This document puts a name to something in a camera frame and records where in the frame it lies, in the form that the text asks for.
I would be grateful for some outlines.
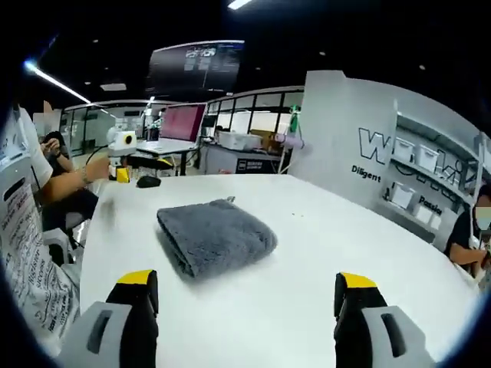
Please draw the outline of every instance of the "white wall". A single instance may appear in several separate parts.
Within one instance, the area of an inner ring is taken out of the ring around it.
[[[415,92],[346,78],[341,71],[309,71],[300,117],[307,146],[294,152],[289,173],[373,208],[388,166],[383,152],[377,151],[373,156],[361,152],[360,129],[372,138],[379,133],[390,153],[397,112],[435,127],[471,149],[479,132],[450,108]],[[380,176],[380,182],[353,173],[353,165]]]

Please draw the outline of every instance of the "ceiling light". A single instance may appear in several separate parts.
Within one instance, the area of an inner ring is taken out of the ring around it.
[[[106,92],[115,91],[115,90],[126,90],[126,84],[124,83],[101,84],[101,88]]]
[[[84,101],[86,104],[90,104],[91,103],[84,96],[78,94],[77,92],[75,92],[71,88],[68,88],[67,86],[65,86],[61,82],[58,82],[52,76],[47,75],[44,71],[39,70],[31,61],[25,61],[24,62],[24,67],[28,71],[30,71],[30,72],[38,75],[39,77],[43,78],[44,80],[48,81],[49,83],[53,83],[55,86],[60,87],[62,90],[66,90],[69,94],[74,95],[76,98],[79,98],[80,100]]]
[[[229,8],[231,8],[232,10],[237,10],[238,8],[241,8],[242,6],[244,6],[250,1],[251,0],[235,0],[234,2],[231,2],[229,4]]]

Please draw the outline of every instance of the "person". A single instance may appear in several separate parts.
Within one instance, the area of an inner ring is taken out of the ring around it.
[[[484,185],[479,190],[476,205],[460,214],[447,241],[444,254],[454,263],[461,265],[476,277],[487,255],[486,249],[471,246],[473,238],[481,238],[481,230],[476,221],[476,209],[491,208],[491,186]]]
[[[60,132],[48,133],[41,143],[41,151],[53,169],[51,176],[60,176],[74,171],[74,165],[68,155],[68,148]],[[61,201],[45,205],[42,211],[43,230],[59,228],[68,234],[69,231],[66,229],[67,214],[76,212],[80,213],[84,220],[92,219],[97,200],[98,197],[95,194],[82,188]]]
[[[27,325],[45,351],[56,356],[79,315],[79,285],[51,260],[33,192],[40,192],[44,203],[60,201],[89,182],[107,178],[110,162],[105,157],[52,176],[31,118],[15,103],[0,142],[0,259]]]

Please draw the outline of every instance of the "black ceiling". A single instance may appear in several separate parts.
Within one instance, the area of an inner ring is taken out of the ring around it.
[[[144,98],[152,50],[244,39],[234,92],[303,84],[308,70],[341,69],[349,77],[432,97],[487,130],[491,78],[484,11],[466,10],[463,4],[451,8],[376,0],[252,0],[230,11],[228,2],[64,9],[55,15],[52,27],[58,36],[40,68],[92,101]],[[104,92],[99,87],[110,82],[124,82],[127,90]],[[31,110],[43,100],[54,107],[81,103],[37,78],[30,77],[26,86],[25,104]]]

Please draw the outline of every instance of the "shelf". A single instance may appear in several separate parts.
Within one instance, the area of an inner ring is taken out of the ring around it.
[[[399,207],[398,205],[396,205],[392,202],[386,201],[384,199],[380,199],[378,202],[380,203],[380,205],[382,205],[386,209],[390,209],[391,211],[396,212],[397,214],[403,216],[404,218],[408,219],[409,221],[413,222],[414,224],[420,226],[424,231],[429,232],[430,234],[433,234],[433,235],[435,235],[437,233],[437,230],[435,228],[432,228],[428,224],[425,224],[421,220],[418,220],[416,217],[414,217],[412,214],[410,214],[405,209]]]
[[[423,167],[416,165],[415,163],[409,163],[408,161],[404,161],[403,159],[399,159],[396,156],[392,156],[390,159],[391,159],[391,161],[394,161],[394,162],[399,163],[403,166],[406,166],[408,169],[412,169],[413,171],[416,171],[422,175],[425,175],[429,180],[431,180],[432,182],[435,182],[439,186],[442,186],[443,188],[445,188],[449,192],[452,192],[453,194],[455,194],[456,196],[461,198],[465,203],[467,203],[469,205],[473,204],[473,198],[470,195],[468,195],[466,193],[462,193],[459,190],[459,188],[448,183],[446,180],[439,178],[433,172],[430,172],[430,171],[424,169]]]
[[[449,153],[454,153],[457,157],[463,159],[464,161],[470,161],[473,159],[479,161],[479,156],[473,149],[470,149],[463,143],[453,138],[449,138],[447,135],[431,126],[418,123],[409,117],[397,115],[397,127],[426,138]]]

